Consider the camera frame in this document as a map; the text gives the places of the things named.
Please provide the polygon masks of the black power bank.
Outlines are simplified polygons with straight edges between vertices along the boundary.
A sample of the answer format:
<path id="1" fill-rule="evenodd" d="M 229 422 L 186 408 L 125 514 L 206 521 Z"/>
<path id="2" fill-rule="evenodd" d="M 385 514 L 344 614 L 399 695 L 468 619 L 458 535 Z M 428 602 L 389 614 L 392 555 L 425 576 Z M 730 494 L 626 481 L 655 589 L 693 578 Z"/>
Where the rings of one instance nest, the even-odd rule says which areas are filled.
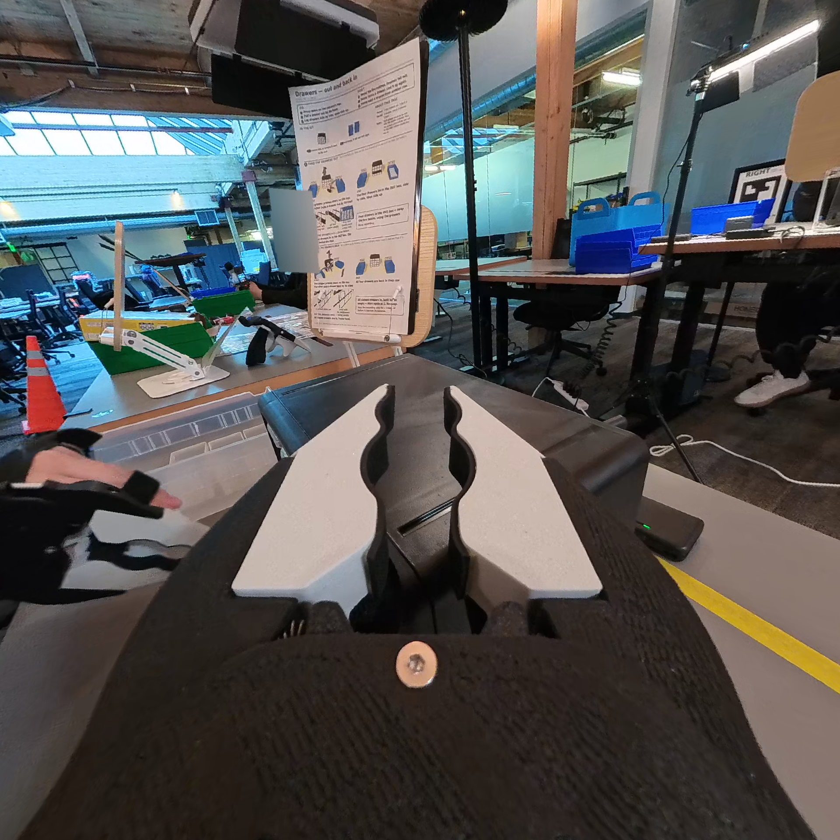
<path id="1" fill-rule="evenodd" d="M 705 527 L 704 521 L 659 501 L 642 497 L 635 533 L 656 555 L 673 562 L 686 560 Z"/>

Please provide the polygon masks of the wooden post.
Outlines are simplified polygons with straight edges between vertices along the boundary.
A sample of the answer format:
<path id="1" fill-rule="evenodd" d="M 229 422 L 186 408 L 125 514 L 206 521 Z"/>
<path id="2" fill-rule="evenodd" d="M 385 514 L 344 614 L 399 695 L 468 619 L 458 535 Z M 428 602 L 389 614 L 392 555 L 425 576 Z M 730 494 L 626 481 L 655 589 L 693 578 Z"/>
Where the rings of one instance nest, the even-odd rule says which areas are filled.
<path id="1" fill-rule="evenodd" d="M 532 260 L 551 257 L 568 211 L 576 1 L 537 2 Z"/>

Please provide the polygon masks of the orange traffic cone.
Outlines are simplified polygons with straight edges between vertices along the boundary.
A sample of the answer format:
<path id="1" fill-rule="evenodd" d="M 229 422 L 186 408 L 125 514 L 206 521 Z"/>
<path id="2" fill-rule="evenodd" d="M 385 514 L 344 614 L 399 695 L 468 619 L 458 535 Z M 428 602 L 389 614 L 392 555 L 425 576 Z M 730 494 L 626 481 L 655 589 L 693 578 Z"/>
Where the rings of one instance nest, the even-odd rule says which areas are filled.
<path id="1" fill-rule="evenodd" d="M 66 408 L 35 336 L 27 336 L 25 348 L 27 394 L 24 435 L 55 432 L 65 422 Z"/>

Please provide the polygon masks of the wooden sheet stand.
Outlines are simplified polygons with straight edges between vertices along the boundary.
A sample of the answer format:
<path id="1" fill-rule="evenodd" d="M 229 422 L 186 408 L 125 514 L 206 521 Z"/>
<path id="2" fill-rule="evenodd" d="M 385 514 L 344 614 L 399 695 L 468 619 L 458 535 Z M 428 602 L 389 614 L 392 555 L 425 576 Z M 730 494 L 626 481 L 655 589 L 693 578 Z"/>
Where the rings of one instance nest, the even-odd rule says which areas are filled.
<path id="1" fill-rule="evenodd" d="M 420 345 L 428 337 L 433 325 L 434 309 L 434 280 L 436 277 L 436 254 L 438 225 L 435 215 L 425 205 L 421 205 L 421 221 L 419 224 L 418 263 L 416 270 L 416 296 L 413 304 L 414 327 L 406 336 L 401 337 L 399 343 L 384 343 L 393 351 L 394 356 L 400 356 Z M 314 274 L 308 274 L 308 322 L 313 338 L 327 344 L 343 343 L 352 367 L 362 365 L 356 352 L 355 344 L 380 344 L 381 342 L 370 333 L 324 332 L 314 326 Z"/>

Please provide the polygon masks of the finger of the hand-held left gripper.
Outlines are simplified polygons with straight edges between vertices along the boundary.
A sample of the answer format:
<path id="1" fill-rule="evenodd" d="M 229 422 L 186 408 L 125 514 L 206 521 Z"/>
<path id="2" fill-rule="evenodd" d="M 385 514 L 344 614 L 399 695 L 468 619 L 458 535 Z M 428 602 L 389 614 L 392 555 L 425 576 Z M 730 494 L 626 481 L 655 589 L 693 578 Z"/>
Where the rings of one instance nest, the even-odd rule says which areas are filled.
<path id="1" fill-rule="evenodd" d="M 181 559 L 163 555 L 122 556 L 124 568 L 106 560 L 81 560 L 71 565 L 62 582 L 64 591 L 126 592 L 165 582 Z"/>
<path id="2" fill-rule="evenodd" d="M 131 557 L 181 559 L 207 532 L 207 526 L 175 510 L 164 510 L 158 519 L 98 511 L 90 530 L 101 543 L 121 544 Z"/>

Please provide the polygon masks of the row of black office chairs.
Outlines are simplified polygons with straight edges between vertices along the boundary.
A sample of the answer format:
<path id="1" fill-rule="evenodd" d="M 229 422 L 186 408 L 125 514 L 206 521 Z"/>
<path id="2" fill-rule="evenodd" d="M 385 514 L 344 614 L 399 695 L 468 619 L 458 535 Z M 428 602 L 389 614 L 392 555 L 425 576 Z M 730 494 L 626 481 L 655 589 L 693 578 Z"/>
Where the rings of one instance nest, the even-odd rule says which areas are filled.
<path id="1" fill-rule="evenodd" d="M 1 269 L 1 399 L 25 414 L 26 340 L 34 337 L 47 362 L 73 360 L 81 341 L 77 294 L 69 296 L 32 263 Z"/>

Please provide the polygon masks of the framed marker tag sign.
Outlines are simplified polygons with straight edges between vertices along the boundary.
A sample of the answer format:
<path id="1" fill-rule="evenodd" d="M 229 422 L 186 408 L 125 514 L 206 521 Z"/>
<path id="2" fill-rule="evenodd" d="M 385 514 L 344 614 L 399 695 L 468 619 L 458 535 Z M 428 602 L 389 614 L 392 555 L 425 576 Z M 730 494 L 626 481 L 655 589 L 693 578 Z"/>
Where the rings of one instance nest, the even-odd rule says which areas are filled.
<path id="1" fill-rule="evenodd" d="M 785 173 L 784 159 L 743 165 L 735 169 L 729 193 L 729 203 L 759 203 L 773 199 L 773 207 L 764 219 L 764 225 L 775 224 L 784 214 L 785 203 L 791 191 L 791 182 Z"/>

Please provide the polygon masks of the printed instruction sheet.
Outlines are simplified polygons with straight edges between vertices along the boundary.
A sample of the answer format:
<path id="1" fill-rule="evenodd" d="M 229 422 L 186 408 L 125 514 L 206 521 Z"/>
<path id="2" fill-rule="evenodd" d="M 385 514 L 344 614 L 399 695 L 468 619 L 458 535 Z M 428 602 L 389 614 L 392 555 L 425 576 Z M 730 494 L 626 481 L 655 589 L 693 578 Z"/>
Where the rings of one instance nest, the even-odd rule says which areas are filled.
<path id="1" fill-rule="evenodd" d="M 309 321 L 325 337 L 397 345 L 413 330 L 427 66 L 427 42 L 414 38 L 289 89 L 318 237 Z"/>

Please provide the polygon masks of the blue handled bin stack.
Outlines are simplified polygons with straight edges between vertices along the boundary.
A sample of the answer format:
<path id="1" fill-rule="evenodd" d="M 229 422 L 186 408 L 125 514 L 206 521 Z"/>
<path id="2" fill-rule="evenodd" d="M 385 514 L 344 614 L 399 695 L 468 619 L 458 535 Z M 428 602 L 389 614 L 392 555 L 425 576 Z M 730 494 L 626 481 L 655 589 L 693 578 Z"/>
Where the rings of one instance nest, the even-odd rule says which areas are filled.
<path id="1" fill-rule="evenodd" d="M 651 267 L 656 255 L 639 249 L 662 235 L 665 210 L 661 195 L 644 192 L 629 204 L 610 206 L 603 197 L 583 201 L 572 216 L 570 265 L 577 275 L 628 275 Z"/>

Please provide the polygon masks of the linear ceiling light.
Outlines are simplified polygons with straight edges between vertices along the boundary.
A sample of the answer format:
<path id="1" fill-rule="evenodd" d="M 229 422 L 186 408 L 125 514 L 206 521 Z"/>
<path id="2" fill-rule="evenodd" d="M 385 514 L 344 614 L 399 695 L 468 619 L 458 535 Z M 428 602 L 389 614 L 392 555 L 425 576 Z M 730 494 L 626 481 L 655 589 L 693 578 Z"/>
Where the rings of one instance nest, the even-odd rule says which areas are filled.
<path id="1" fill-rule="evenodd" d="M 708 83 L 714 83 L 719 79 L 731 74 L 732 72 L 739 72 L 742 68 L 747 67 L 759 60 L 767 58 L 778 51 L 786 49 L 806 38 L 815 35 L 820 27 L 820 21 L 814 19 L 807 24 L 804 24 L 791 32 L 781 37 L 775 38 L 768 43 L 762 45 L 744 45 L 738 54 L 729 59 L 724 59 L 718 62 L 710 69 L 708 74 Z"/>

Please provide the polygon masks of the black drawer cabinet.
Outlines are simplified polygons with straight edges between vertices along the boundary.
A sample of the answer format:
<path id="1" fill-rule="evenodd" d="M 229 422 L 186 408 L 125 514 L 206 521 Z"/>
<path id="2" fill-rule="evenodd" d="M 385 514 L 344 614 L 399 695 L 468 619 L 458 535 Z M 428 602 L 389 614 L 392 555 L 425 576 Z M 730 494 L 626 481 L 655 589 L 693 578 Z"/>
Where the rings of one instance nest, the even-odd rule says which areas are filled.
<path id="1" fill-rule="evenodd" d="M 411 354 L 261 396 L 259 410 L 277 456 L 293 455 L 380 385 L 395 387 L 395 413 L 386 444 L 389 466 L 375 490 L 385 504 L 390 583 L 399 581 L 399 586 L 369 630 L 431 634 L 471 629 L 469 608 L 455 597 L 443 570 L 449 511 L 460 491 L 448 468 L 443 400 L 448 385 L 562 465 L 635 530 L 648 468 L 638 437 Z"/>

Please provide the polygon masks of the large clear plastic bin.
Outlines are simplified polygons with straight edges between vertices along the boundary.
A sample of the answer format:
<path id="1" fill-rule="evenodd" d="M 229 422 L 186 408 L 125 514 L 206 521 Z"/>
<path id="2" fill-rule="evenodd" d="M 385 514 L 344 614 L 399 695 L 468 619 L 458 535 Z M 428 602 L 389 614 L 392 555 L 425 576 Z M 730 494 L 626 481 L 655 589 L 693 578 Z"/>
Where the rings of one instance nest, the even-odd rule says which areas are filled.
<path id="1" fill-rule="evenodd" d="M 110 430 L 93 453 L 97 460 L 155 478 L 182 500 L 181 513 L 199 520 L 231 508 L 277 463 L 269 437 L 250 439 L 241 458 L 207 453 L 169 465 L 177 449 L 242 432 L 264 424 L 259 397 L 243 393 L 150 421 Z"/>

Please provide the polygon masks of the grey office desk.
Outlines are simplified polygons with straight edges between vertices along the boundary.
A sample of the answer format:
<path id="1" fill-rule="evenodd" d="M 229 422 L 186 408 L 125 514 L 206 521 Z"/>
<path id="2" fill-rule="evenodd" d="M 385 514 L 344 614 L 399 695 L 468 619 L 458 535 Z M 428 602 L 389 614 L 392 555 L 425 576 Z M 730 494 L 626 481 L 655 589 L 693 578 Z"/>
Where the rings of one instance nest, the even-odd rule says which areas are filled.
<path id="1" fill-rule="evenodd" d="M 656 280 L 661 271 L 661 265 L 654 262 L 651 267 L 628 275 L 577 275 L 567 260 L 541 259 L 533 261 L 527 259 L 520 262 L 479 267 L 479 291 L 482 315 L 482 348 L 485 359 L 486 373 L 501 372 L 510 364 L 525 359 L 531 354 L 539 353 L 543 348 L 551 351 L 552 334 L 535 350 L 523 350 L 510 355 L 509 353 L 509 301 L 531 299 L 535 293 L 553 286 L 607 286 L 618 287 L 621 291 L 631 286 L 645 286 Z M 618 303 L 611 306 L 611 320 L 617 315 Z"/>

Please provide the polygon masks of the green plastic bin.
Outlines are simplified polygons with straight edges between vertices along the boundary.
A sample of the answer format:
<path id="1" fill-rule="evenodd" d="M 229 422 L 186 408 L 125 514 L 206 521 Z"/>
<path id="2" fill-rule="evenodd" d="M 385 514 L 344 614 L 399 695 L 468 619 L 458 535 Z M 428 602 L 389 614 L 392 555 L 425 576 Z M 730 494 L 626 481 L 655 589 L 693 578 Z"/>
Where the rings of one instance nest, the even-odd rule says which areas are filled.
<path id="1" fill-rule="evenodd" d="M 209 297 L 195 297 L 192 300 L 194 310 L 208 321 L 225 318 L 237 318 L 243 310 L 254 310 L 256 300 L 248 290 L 235 290 Z"/>
<path id="2" fill-rule="evenodd" d="M 212 338 L 205 328 L 195 321 L 178 325 L 142 331 L 142 335 L 178 353 L 199 359 L 213 346 Z M 123 345 L 120 352 L 99 341 L 89 342 L 104 369 L 110 375 L 119 375 L 151 368 L 160 368 L 163 363 L 150 356 Z"/>

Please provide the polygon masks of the yellow tape strip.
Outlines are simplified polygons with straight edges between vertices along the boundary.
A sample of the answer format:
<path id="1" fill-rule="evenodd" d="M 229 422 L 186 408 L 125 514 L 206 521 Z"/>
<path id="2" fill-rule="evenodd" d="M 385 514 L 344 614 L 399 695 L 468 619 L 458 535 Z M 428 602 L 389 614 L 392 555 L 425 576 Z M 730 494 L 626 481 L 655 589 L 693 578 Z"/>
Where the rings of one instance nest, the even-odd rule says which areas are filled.
<path id="1" fill-rule="evenodd" d="M 698 581 L 677 568 L 676 564 L 660 557 L 657 557 L 657 560 L 664 566 L 682 594 L 695 605 L 703 607 L 785 662 L 833 692 L 839 693 L 837 662 Z"/>

